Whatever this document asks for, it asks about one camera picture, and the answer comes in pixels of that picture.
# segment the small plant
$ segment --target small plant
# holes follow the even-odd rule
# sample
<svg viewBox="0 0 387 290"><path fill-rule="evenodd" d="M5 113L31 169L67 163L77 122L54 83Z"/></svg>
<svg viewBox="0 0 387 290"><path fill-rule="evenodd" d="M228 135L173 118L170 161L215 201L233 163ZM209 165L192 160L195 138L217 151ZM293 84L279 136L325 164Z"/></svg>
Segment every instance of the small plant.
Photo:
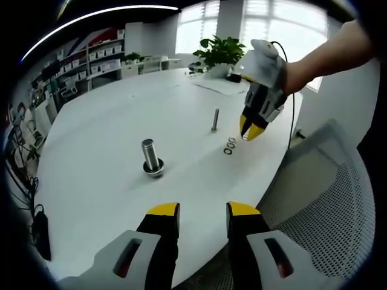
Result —
<svg viewBox="0 0 387 290"><path fill-rule="evenodd" d="M214 39L202 39L200 45L204 50L196 50L193 55L202 60L207 70L220 63L234 66L244 55L242 48L245 46L239 42L239 39L232 37L222 40L214 35ZM202 62L191 63L189 74L203 73Z"/></svg>
<svg viewBox="0 0 387 290"><path fill-rule="evenodd" d="M131 53L131 54L128 54L127 56L124 56L122 58L122 61L133 62L133 61L140 59L140 58L141 58L141 55L139 53Z"/></svg>

